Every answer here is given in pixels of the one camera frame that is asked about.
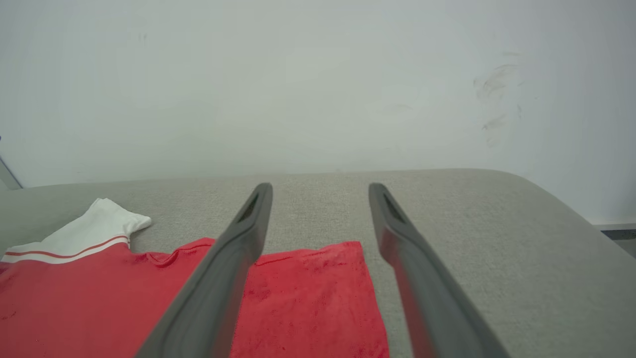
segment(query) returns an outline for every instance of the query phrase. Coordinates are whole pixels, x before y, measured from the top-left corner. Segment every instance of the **red fabric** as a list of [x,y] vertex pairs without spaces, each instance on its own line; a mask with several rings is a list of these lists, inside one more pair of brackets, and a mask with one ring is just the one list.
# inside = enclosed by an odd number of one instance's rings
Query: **red fabric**
[[[214,243],[64,264],[0,262],[3,357],[133,357]],[[358,242],[264,255],[248,275],[232,357],[388,357]]]

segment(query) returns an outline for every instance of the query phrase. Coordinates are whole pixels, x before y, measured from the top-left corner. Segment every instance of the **red stripe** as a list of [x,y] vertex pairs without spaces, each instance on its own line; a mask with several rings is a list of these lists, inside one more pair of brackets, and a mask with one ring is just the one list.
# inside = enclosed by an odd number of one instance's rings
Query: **red stripe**
[[107,243],[109,243],[109,242],[111,242],[111,241],[113,241],[113,240],[120,239],[120,238],[126,238],[126,239],[127,239],[128,237],[127,237],[127,236],[125,236],[125,235],[115,236],[114,238],[112,238],[112,239],[110,239],[110,240],[104,241],[103,243],[99,243],[99,244],[97,244],[97,245],[95,245],[95,246],[91,246],[91,247],[85,248],[84,250],[82,250],[82,251],[78,252],[77,254],[75,254],[75,255],[70,255],[70,256],[63,256],[63,255],[52,254],[52,253],[50,253],[50,252],[46,252],[46,251],[5,252],[4,254],[5,254],[5,255],[10,255],[10,256],[22,256],[22,255],[28,255],[28,254],[40,254],[40,255],[47,255],[47,256],[50,256],[50,257],[57,257],[58,259],[70,259],[70,258],[72,258],[72,257],[76,257],[76,256],[77,256],[77,255],[79,255],[79,254],[82,254],[83,252],[86,252],[86,251],[92,250],[92,249],[94,249],[94,248],[96,248],[96,247],[104,246],[104,245],[106,245]]

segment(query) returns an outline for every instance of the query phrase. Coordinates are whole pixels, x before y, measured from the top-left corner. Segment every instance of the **white wall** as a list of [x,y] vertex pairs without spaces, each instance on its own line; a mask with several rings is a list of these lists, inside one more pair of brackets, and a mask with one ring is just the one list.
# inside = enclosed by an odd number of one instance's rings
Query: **white wall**
[[492,168],[636,222],[630,0],[0,4],[25,187]]

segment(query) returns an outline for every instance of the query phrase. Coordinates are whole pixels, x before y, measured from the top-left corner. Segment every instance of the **striped trim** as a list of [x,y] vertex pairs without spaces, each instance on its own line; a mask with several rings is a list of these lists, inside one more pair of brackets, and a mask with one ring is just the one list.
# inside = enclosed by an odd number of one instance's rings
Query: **striped trim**
[[88,255],[95,254],[106,248],[109,248],[117,243],[126,243],[128,244],[128,237],[124,235],[115,236],[114,238],[108,239],[103,243],[99,243],[97,245],[85,248],[84,250],[78,252],[74,255],[58,255],[53,254],[51,252],[45,251],[26,251],[26,252],[5,252],[4,256],[0,260],[1,262],[7,263],[15,263],[22,260],[35,260],[47,262],[49,264],[63,264],[66,262],[75,261],[77,259],[81,259],[82,257],[86,257]]

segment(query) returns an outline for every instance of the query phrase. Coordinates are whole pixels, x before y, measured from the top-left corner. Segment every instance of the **gray fabric surface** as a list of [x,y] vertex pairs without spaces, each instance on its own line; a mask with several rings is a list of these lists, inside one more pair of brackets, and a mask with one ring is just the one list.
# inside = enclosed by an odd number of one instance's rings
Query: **gray fabric surface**
[[388,186],[513,357],[633,357],[636,260],[552,195],[487,170],[289,175],[56,185],[0,192],[0,249],[39,241],[98,197],[148,215],[132,249],[170,252],[216,237],[252,188],[271,182],[265,253],[362,243],[391,356],[410,357],[367,190]]

